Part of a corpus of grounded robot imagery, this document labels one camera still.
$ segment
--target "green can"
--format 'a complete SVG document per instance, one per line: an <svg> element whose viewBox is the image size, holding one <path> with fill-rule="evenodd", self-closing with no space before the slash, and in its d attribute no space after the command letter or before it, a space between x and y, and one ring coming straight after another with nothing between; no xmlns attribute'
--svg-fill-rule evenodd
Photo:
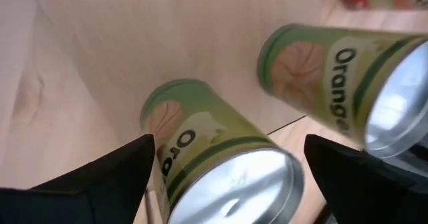
<svg viewBox="0 0 428 224"><path fill-rule="evenodd" d="M257 74L266 92L387 157L426 134L413 125L427 54L424 35L295 24L266 41Z"/></svg>
<svg viewBox="0 0 428 224"><path fill-rule="evenodd" d="M286 223L296 211L300 162L205 82L157 88L140 123L154 134L153 177L165 223Z"/></svg>

